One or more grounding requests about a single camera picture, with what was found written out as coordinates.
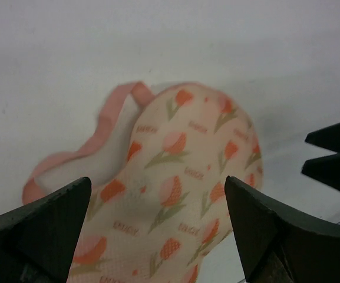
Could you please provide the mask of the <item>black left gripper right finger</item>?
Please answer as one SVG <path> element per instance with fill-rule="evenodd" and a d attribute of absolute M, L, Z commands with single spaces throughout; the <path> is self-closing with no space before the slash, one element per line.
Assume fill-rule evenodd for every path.
<path fill-rule="evenodd" d="M 340 224 L 235 177 L 226 179 L 225 194 L 246 282 L 340 282 Z"/>

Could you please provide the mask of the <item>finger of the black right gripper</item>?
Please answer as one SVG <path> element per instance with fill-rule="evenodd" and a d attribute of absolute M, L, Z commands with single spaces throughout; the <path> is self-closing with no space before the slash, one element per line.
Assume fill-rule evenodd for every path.
<path fill-rule="evenodd" d="M 340 153 L 307 160 L 301 173 L 340 192 Z"/>
<path fill-rule="evenodd" d="M 340 122 L 308 133 L 305 142 L 340 153 Z"/>

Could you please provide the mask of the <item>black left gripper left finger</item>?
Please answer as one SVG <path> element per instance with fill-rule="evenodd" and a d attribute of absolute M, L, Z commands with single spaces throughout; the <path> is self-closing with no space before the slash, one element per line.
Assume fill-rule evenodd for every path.
<path fill-rule="evenodd" d="M 82 177 L 0 215 L 0 282 L 66 282 L 90 196 Z"/>

